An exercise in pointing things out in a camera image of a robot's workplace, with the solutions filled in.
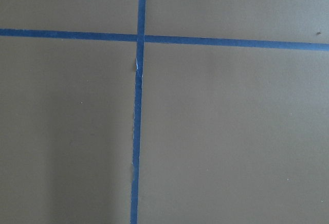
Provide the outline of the long blue tape strip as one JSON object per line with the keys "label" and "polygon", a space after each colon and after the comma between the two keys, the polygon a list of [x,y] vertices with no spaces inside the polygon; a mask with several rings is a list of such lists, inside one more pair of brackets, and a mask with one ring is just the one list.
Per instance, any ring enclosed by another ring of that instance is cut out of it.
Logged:
{"label": "long blue tape strip", "polygon": [[138,222],[145,11],[146,11],[146,0],[138,0],[130,223]]}

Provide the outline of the crossing blue tape strip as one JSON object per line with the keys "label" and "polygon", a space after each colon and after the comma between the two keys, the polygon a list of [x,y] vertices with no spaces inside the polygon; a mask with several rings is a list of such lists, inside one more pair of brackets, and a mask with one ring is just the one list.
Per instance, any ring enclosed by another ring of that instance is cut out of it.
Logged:
{"label": "crossing blue tape strip", "polygon": [[[136,42],[138,39],[138,35],[136,34],[30,30],[30,29],[9,29],[9,28],[2,28],[1,36],[96,40],[96,41],[119,41],[119,42]],[[196,38],[196,37],[164,36],[164,35],[144,35],[143,39],[146,43],[328,51],[328,44],[323,44],[323,43],[215,39],[215,38]]]}

